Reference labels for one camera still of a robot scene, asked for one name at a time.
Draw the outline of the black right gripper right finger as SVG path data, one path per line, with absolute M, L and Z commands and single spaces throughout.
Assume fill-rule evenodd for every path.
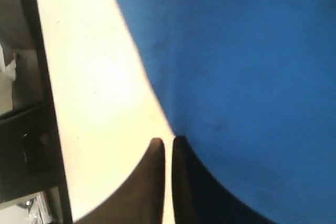
M 183 136 L 173 141 L 172 198 L 176 223 L 272 223 L 226 190 Z

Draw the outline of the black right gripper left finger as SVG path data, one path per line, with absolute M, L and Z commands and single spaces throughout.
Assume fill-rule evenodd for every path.
M 125 182 L 76 223 L 162 223 L 164 193 L 165 147 L 160 138 L 153 138 Z

